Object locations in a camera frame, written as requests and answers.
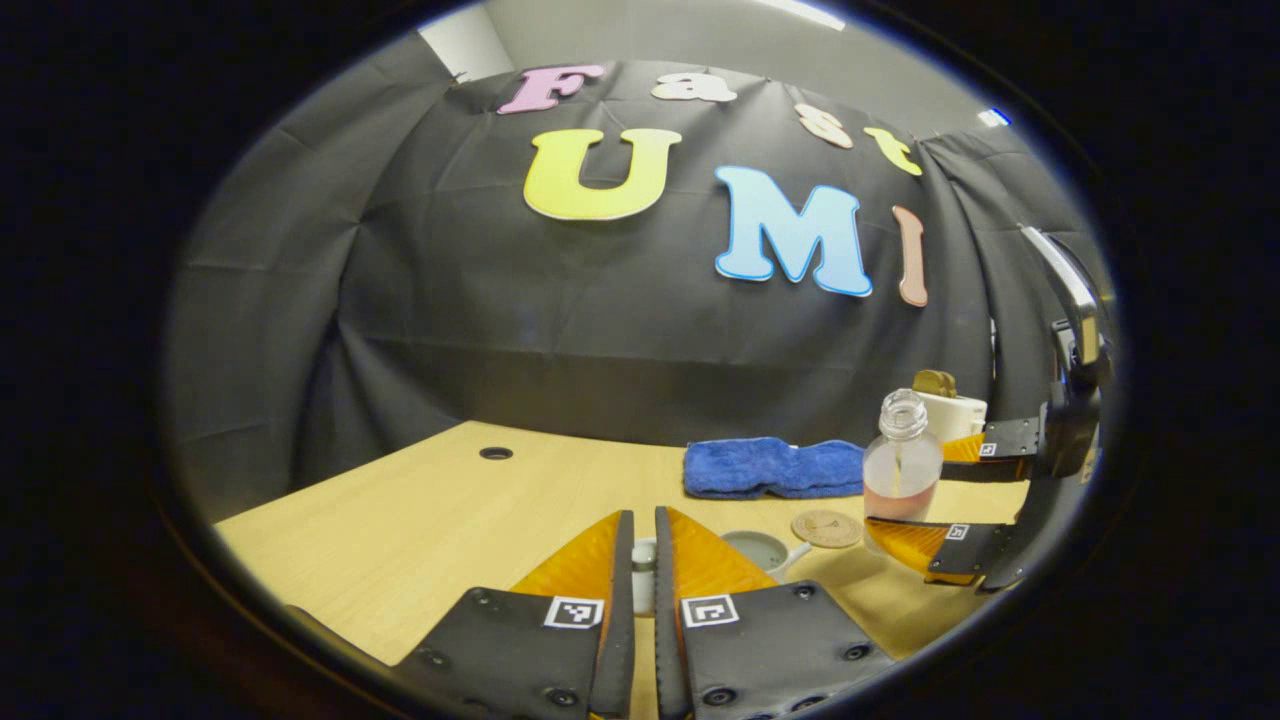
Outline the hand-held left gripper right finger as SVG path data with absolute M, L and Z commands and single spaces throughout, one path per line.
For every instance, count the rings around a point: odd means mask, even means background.
M 818 583 L 782 583 L 680 510 L 655 511 L 662 719 L 791 719 L 893 659 Z

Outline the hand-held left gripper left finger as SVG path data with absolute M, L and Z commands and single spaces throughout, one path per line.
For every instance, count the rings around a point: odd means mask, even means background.
M 625 719 L 634 515 L 573 537 L 507 591 L 467 589 L 393 669 L 467 719 Z

